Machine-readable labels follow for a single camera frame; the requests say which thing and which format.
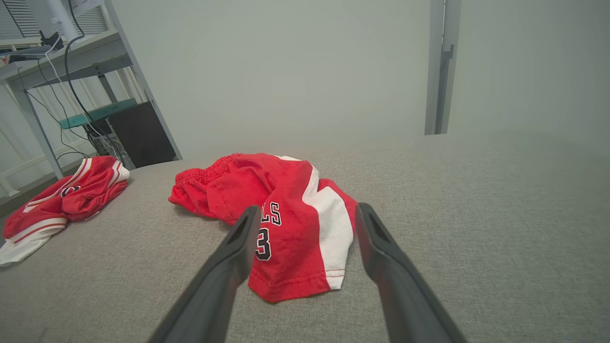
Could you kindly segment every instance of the gray fabric surface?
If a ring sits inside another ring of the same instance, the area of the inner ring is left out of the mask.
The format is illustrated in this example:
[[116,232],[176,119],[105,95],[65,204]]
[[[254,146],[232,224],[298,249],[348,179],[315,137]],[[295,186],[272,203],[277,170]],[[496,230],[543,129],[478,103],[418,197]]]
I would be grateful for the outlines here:
[[[607,158],[448,135],[293,157],[376,209],[470,342],[610,341]],[[133,171],[99,215],[0,269],[0,341],[147,340],[228,229],[167,201],[176,173],[212,162]],[[387,341],[360,258],[354,242],[343,288],[310,298],[271,305],[243,284],[227,341]]]

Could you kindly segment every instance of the red basketball jersey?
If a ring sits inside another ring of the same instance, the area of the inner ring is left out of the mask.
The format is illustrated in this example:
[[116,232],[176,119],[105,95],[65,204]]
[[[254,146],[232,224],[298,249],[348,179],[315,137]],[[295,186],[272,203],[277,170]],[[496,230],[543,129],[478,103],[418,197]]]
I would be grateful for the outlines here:
[[74,175],[57,181],[7,219],[0,266],[31,255],[68,220],[97,214],[127,187],[128,177],[129,170],[112,156],[84,159]]
[[169,201],[233,225],[261,207],[250,288],[272,303],[340,289],[356,202],[307,161],[233,154],[176,176]]

